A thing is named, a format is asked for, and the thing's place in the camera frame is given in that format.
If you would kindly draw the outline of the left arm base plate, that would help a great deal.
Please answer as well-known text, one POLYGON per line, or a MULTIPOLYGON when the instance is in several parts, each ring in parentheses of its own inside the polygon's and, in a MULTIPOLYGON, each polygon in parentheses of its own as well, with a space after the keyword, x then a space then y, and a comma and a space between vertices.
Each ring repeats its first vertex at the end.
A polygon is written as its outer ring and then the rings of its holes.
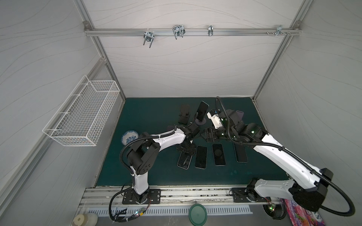
POLYGON ((160 189, 148 189, 141 195, 137 194, 135 190, 132 189, 123 194, 122 204, 160 204, 160 200, 160 189))

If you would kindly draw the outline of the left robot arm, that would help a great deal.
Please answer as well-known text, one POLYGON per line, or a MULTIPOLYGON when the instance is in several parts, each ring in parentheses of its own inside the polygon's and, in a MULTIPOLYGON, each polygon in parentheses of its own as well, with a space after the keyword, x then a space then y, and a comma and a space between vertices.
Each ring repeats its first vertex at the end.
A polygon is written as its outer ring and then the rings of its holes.
POLYGON ((117 192, 110 200, 108 206, 109 218, 112 222, 123 223, 134 220, 147 211, 142 208, 136 214, 130 217, 121 218, 122 214, 126 214, 127 209, 119 213, 112 213, 112 204, 114 199, 121 194, 130 191, 131 195, 136 198, 137 203, 151 204, 150 187, 148 184, 148 172, 153 167, 160 151, 172 146, 177 146, 182 154, 186 155, 186 160, 190 160, 196 154, 197 146, 193 143, 194 138, 199 133, 199 127, 195 124, 198 117, 195 114, 192 122, 186 127, 175 126, 173 130, 161 134, 150 135, 147 132, 129 143, 121 150, 119 160, 132 176, 132 185, 127 189, 117 192))

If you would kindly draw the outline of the black phone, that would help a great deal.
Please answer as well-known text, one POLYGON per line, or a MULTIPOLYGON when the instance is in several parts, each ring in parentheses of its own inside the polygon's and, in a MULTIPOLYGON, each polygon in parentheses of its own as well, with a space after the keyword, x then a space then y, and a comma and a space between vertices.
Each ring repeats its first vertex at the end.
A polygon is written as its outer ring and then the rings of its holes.
POLYGON ((186 152, 181 152, 177 166, 179 168, 188 170, 191 163, 192 155, 186 152))
POLYGON ((197 113, 198 113, 197 120, 199 122, 202 122, 204 120, 204 117, 205 117, 205 115, 207 113, 208 108, 209 108, 209 104, 207 104, 204 101, 201 101, 201 103, 200 103, 200 105, 199 105, 199 107, 197 109, 197 113))

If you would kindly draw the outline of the grey round stand front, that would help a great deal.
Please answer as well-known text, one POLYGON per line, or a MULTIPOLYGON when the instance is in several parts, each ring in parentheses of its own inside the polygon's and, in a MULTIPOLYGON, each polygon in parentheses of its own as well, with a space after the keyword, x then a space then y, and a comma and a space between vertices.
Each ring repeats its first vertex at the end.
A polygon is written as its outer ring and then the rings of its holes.
POLYGON ((242 120, 243 116, 244 116, 244 112, 242 111, 236 111, 238 117, 242 120))

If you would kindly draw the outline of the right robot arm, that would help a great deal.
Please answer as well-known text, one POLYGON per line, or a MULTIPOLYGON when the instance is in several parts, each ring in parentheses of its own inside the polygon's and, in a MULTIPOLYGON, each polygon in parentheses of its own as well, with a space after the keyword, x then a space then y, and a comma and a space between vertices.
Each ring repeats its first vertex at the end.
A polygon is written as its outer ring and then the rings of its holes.
POLYGON ((351 198, 332 182, 333 172, 320 169, 304 161, 282 146, 268 131, 258 124, 245 124, 236 111, 226 109, 222 99, 216 97, 216 107, 207 114, 213 125, 205 129, 205 140, 224 139, 237 146, 250 147, 278 165, 288 175, 288 180, 264 180, 254 178, 245 190, 253 202, 259 197, 275 197, 295 201, 302 208, 316 212, 325 210, 337 216, 355 214, 351 198), (336 211, 323 206, 328 188, 337 191, 347 202, 347 211, 336 211))

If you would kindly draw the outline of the cracked phone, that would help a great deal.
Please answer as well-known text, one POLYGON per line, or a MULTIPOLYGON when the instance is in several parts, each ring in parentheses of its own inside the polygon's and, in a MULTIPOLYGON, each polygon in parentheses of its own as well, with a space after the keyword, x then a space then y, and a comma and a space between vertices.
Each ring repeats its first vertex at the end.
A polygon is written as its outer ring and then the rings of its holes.
POLYGON ((224 156, 222 144, 212 144, 213 157, 216 166, 225 166, 226 160, 224 156))

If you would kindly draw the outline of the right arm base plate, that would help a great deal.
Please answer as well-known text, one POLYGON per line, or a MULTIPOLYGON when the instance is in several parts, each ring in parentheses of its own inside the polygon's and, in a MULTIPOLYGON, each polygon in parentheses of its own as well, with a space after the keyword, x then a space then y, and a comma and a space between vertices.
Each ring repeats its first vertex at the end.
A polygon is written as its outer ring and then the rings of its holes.
POLYGON ((261 197, 253 189, 248 189, 245 187, 234 187, 229 191, 229 195, 233 198, 233 202, 265 202, 269 203, 268 199, 261 197))

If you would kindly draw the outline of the green-edged phone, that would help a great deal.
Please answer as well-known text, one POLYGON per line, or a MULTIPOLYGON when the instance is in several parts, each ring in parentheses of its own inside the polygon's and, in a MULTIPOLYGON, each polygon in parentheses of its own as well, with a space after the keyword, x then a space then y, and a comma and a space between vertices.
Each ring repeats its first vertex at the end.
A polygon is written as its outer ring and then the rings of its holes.
POLYGON ((244 146, 234 144, 234 151, 236 156, 236 161, 238 163, 247 163, 248 162, 248 156, 247 152, 244 146))
POLYGON ((198 169, 206 169, 207 163, 207 147, 197 146, 195 167, 198 169))

